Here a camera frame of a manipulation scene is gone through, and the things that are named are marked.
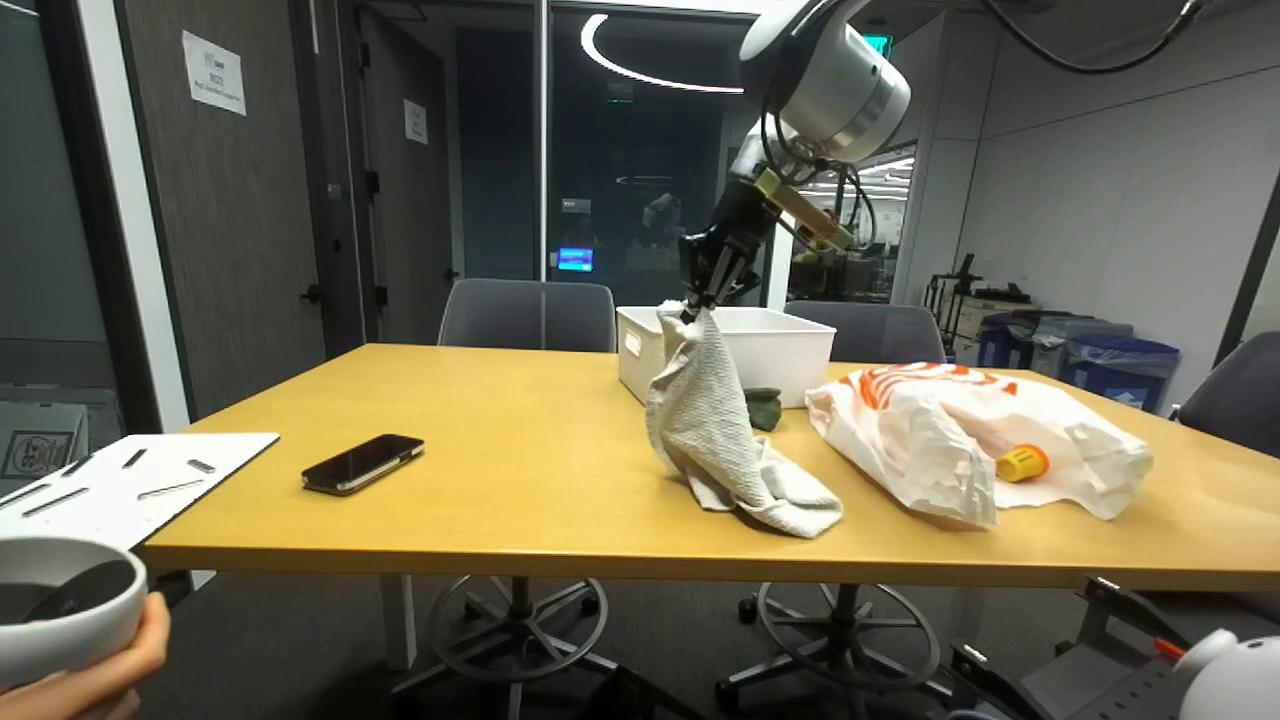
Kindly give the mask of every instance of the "white cloth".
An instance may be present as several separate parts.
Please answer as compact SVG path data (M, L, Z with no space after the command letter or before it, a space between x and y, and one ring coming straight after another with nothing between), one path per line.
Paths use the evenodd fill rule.
M662 305L661 326L668 365L649 387L651 449L691 485L705 508L726 499L787 537L826 532L844 516L841 499L754 442L713 312L684 326L681 305Z

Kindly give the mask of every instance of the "chair base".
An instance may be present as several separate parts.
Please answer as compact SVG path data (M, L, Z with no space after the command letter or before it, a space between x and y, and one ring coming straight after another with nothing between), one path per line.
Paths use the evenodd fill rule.
M436 595L429 616L433 667L402 678L393 701L412 711L412 692L442 678L508 685L508 720L523 710L523 685L565 672L570 664L616 672L620 664L596 655L607 624L607 602L596 582L574 582L550 595L532 602L529 578L490 582L459 578Z
M722 678L714 685L714 705L737 711L745 687L787 672L810 672L834 687L869 692L923 687L946 701L946 687L931 685L941 667L941 644L923 613L886 586L869 590L899 616L875 616L875 605L861 602L861 586L841 586L834 593L826 586L809 586L804 593L820 593L820 613L801 613L776 602L776 586L761 586L761 593L739 605L739 619L761 619L764 635L776 644L776 655ZM890 660L886 654L863 644L869 633L915 633L923 660Z

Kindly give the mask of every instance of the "ceiling light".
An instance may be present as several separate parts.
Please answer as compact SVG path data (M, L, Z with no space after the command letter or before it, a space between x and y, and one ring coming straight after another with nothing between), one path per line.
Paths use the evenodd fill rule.
M601 68L607 68L607 73L616 73L616 76L625 76L625 82L636 82L636 85L651 85L651 89L672 89L672 94L708 94L708 95L739 95L745 89L732 89L732 85L684 85L684 82L668 82L668 76L649 76L649 73L636 73L636 68L625 68L625 64L616 64L616 59L607 59L601 47L596 47L596 32L603 29L603 13L596 13L596 15L586 15L586 23L585 23L585 32L580 32L580 44L585 44L585 54L601 64Z

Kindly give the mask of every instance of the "door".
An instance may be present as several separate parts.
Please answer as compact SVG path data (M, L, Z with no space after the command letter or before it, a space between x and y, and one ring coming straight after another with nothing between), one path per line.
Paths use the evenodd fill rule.
M374 337L433 345L451 282L442 64L359 13Z
M200 419L324 362L320 309L308 302L317 249L290 15L288 0L121 9ZM223 106L193 94L193 82L220 82Z

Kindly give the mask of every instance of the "floor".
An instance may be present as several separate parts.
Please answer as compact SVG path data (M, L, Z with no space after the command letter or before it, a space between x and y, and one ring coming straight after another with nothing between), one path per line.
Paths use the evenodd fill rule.
M440 582L419 582L419 613ZM823 717L945 717L920 692L886 696L852 711L849 696L810 678L783 678L739 692L739 711L714 705L714 681L768 655L761 629L739 624L749 586L626 586L607 582L607 633L601 655L620 660L642 685L675 696L697 717L745 720L823 720ZM957 590L909 590L931 616L941 644L952 644ZM985 593L973 639L1004 672L1053 660L1053 644L1073 635L1082 605L1073 593ZM1187 635L1234 629L1234 635L1280 633L1274 619L1231 602L1161 602ZM396 717L385 667L379 586L368 578L217 578L175 605L169 672L144 685L144 720L379 720ZM529 720L586 720L603 696L603 678L561 672L532 685ZM504 717L504 687L440 681L415 692L412 717ZM625 701L603 717L651 717Z

